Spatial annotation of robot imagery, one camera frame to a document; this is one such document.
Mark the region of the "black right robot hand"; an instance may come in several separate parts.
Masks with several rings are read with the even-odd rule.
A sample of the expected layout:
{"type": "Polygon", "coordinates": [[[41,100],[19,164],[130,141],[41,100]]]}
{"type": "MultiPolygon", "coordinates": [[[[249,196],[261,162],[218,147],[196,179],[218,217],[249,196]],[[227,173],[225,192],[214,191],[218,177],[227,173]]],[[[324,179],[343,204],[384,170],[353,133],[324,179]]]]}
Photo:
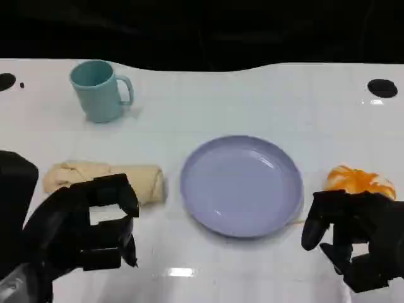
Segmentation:
{"type": "Polygon", "coordinates": [[[319,246],[355,293],[387,287],[403,277],[403,202],[369,191],[315,192],[301,245],[319,246]]]}

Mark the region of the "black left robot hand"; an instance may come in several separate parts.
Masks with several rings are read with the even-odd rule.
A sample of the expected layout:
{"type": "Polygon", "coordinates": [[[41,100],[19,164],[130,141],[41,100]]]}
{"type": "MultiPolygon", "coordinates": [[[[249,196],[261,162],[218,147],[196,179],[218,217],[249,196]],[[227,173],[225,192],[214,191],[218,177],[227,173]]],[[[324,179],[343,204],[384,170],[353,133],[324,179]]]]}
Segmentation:
{"type": "Polygon", "coordinates": [[[23,229],[24,260],[46,279],[81,268],[85,271],[138,265],[132,235],[139,203],[126,174],[97,177],[61,187],[32,214],[23,229]],[[95,225],[90,208],[117,205],[125,216],[95,225]]]}

